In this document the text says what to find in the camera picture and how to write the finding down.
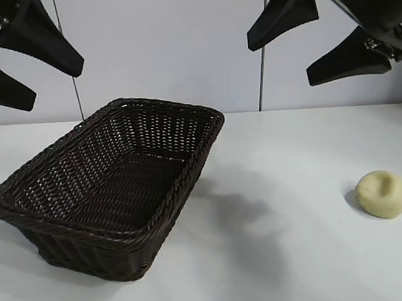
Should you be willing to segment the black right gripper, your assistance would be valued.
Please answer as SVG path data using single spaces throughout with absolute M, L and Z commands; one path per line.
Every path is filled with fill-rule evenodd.
M 402 0 L 331 0 L 357 27 L 336 48 L 310 65 L 310 86 L 350 76 L 384 74 L 390 59 L 402 61 Z M 319 18 L 316 0 L 269 0 L 247 33 L 259 50 L 281 34 Z

